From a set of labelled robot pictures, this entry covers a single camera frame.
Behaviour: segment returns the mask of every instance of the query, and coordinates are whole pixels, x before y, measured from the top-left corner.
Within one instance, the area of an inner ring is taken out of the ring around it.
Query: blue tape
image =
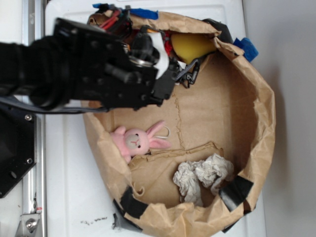
[[[244,57],[251,62],[255,57],[259,55],[258,50],[256,47],[252,44],[250,39],[243,38],[241,41],[236,38],[234,44],[235,46],[243,49],[245,51]]]
[[[100,5],[102,5],[102,3],[95,3],[95,4],[92,4],[93,8],[97,8],[97,9],[100,7]]]
[[[131,9],[130,13],[146,19],[157,20],[159,18],[158,11],[155,12],[141,8]]]

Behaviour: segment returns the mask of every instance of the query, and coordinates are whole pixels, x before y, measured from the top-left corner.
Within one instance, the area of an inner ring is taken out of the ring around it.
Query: gray wall
[[[316,232],[316,1],[244,0],[253,65],[276,94],[276,148],[263,189],[268,237]]]

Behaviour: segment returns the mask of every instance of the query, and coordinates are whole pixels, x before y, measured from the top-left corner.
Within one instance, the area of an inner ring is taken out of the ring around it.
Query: bunny ear
[[[163,128],[164,124],[165,124],[165,121],[160,120],[159,122],[154,124],[151,128],[149,128],[146,132],[148,135],[148,138],[152,138],[156,132],[158,132],[160,129]]]
[[[149,147],[166,149],[166,148],[171,147],[171,143],[166,140],[154,137],[149,140]]]

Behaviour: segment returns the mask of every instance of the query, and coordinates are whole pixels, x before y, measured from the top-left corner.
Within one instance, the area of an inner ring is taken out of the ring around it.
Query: black tape
[[[132,187],[127,187],[125,193],[121,198],[120,204],[125,212],[137,219],[139,219],[140,216],[143,215],[146,208],[148,207],[147,204],[134,198]]]
[[[231,212],[246,200],[252,186],[252,182],[237,176],[229,185],[220,189],[219,196]]]
[[[243,216],[249,214],[250,212],[251,212],[251,211],[249,211],[249,210],[243,211]],[[222,230],[222,232],[223,232],[223,233],[226,233],[227,231],[229,231],[238,221],[236,221],[235,223],[231,224],[230,226],[226,226],[226,227]]]
[[[118,203],[115,200],[113,201],[113,203],[115,208],[117,209],[117,212],[113,215],[114,222],[112,224],[112,229],[114,230],[116,228],[123,228],[126,230],[141,233],[143,229],[124,217],[126,212],[119,207]]]
[[[231,33],[229,32],[228,27],[218,21],[214,21],[213,19],[205,19],[203,20],[204,22],[207,22],[209,24],[211,24],[212,27],[214,27],[215,29],[217,29],[218,31],[221,31],[222,33],[218,36],[218,38],[225,43],[233,43],[233,38],[231,36]]]

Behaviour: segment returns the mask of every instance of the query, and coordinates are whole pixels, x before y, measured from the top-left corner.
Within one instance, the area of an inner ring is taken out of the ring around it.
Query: red wire
[[[116,10],[115,12],[113,12],[112,16],[106,20],[101,26],[100,28],[106,30],[108,28],[110,28],[112,25],[114,25],[114,23],[117,21],[116,18],[120,15],[120,11]]]

